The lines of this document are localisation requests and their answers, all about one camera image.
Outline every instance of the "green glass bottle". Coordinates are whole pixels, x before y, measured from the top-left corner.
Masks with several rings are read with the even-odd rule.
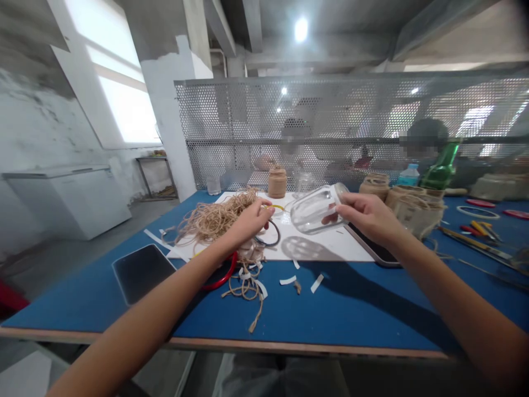
[[[437,157],[420,181],[419,186],[425,189],[445,190],[456,173],[453,163],[461,141],[449,142]]]

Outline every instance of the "perforated metal partition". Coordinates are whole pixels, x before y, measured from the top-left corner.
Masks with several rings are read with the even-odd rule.
[[[299,171],[310,172],[318,185],[342,181],[350,189],[370,171],[392,180],[407,163],[419,162],[425,171],[444,141],[431,120],[408,135],[422,119],[440,120],[450,138],[463,138],[455,186],[485,172],[528,171],[527,75],[373,73],[192,80],[175,87],[198,189],[208,176],[221,177],[230,190],[265,187],[274,162],[287,169],[289,190]]]

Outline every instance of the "white paper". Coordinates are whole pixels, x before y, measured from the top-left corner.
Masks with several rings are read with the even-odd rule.
[[[312,287],[310,287],[310,291],[312,293],[315,293],[318,287],[320,286],[321,282],[323,281],[323,274],[320,274],[314,284],[312,284]]]
[[[266,297],[268,296],[268,291],[266,290],[265,286],[263,285],[263,283],[259,280],[256,280],[256,279],[252,279],[255,281],[255,284],[257,284],[259,286],[259,288],[261,289],[261,292],[262,292],[262,295],[263,295],[263,300],[266,299]]]
[[[241,267],[241,270],[239,270],[239,277],[241,280],[248,280],[252,275],[250,273],[243,273],[244,269]]]
[[[288,285],[288,284],[292,284],[294,281],[296,281],[296,276],[288,278],[287,280],[279,280],[279,284]]]
[[[233,196],[235,192],[225,192],[216,201],[221,202]],[[273,204],[280,205],[290,211],[290,204],[294,201],[291,192],[287,192],[285,198],[270,199],[266,193],[258,193],[260,197],[271,200]],[[281,232],[281,241],[278,245],[265,248],[264,255],[267,260],[292,261],[325,261],[325,262],[374,262],[371,255],[351,236],[345,228],[341,233],[336,230],[328,230],[316,235],[306,235],[297,231],[290,220],[290,213],[284,212],[281,216],[273,217],[272,220]],[[205,249],[206,246],[196,244],[193,235],[186,235],[178,243],[179,251],[186,257],[193,257],[196,253]],[[271,226],[263,235],[263,241],[275,241],[277,239],[276,228]]]
[[[186,263],[189,262],[189,258],[184,255],[177,247],[173,247],[169,244],[165,244],[162,240],[156,237],[151,231],[145,229],[143,231],[147,236],[151,237],[154,241],[160,244],[162,247],[167,248],[169,253],[165,256],[168,259],[183,259]]]
[[[160,244],[162,247],[167,248],[168,250],[172,250],[173,247],[171,247],[169,244],[165,244],[162,240],[160,240],[158,237],[156,237],[150,230],[145,229],[143,231],[147,236],[151,237],[154,241],[156,241],[158,244]]]

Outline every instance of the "blue table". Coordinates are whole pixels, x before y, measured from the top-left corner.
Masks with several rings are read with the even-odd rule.
[[[197,192],[147,228],[178,225],[198,202],[216,197]],[[456,211],[462,198],[447,198],[444,220],[458,230],[476,219]],[[527,202],[501,203],[494,224],[514,247],[529,242],[529,223],[502,214],[504,209],[529,210]],[[467,248],[435,230],[431,236],[439,251],[464,259],[518,283],[527,277]],[[2,324],[0,336],[38,341],[90,343],[120,317],[127,307],[112,271],[114,260],[153,241],[139,232],[99,260],[55,285],[30,306]],[[502,248],[509,253],[514,250]],[[183,261],[174,260],[176,266]],[[248,332],[258,301],[247,302],[220,295],[228,287],[198,296],[176,325],[168,344],[178,348],[246,350],[306,354],[390,355],[448,357],[461,348],[436,310],[402,269],[383,269],[375,263],[270,261],[259,276],[268,289],[261,318],[253,334]],[[524,330],[529,331],[529,293],[503,283],[456,260],[448,265],[482,297]],[[310,286],[323,273],[315,294]],[[296,274],[303,287],[300,296],[278,280]]]

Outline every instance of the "smartphone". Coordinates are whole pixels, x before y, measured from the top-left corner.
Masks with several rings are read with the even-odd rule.
[[[391,252],[368,239],[355,225],[349,222],[345,228],[355,240],[358,241],[367,252],[369,252],[378,265],[397,269],[402,267],[398,260],[391,255]]]
[[[163,252],[147,245],[112,264],[125,303],[134,305],[154,287],[172,275],[176,269]]]

